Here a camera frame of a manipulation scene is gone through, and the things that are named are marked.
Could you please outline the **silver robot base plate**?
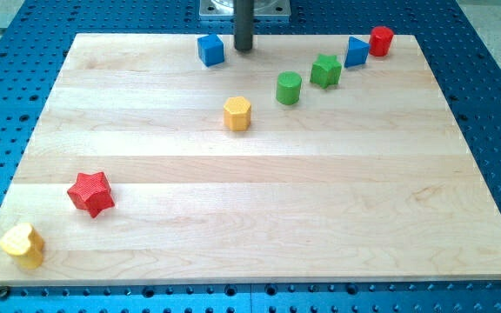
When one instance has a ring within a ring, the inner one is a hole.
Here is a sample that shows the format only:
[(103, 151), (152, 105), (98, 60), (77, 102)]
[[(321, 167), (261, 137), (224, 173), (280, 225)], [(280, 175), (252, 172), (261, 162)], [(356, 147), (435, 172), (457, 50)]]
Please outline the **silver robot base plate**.
[[(233, 18), (234, 0), (200, 0), (200, 20), (225, 21)], [(254, 17), (266, 20), (288, 21), (291, 16), (290, 0), (255, 0)]]

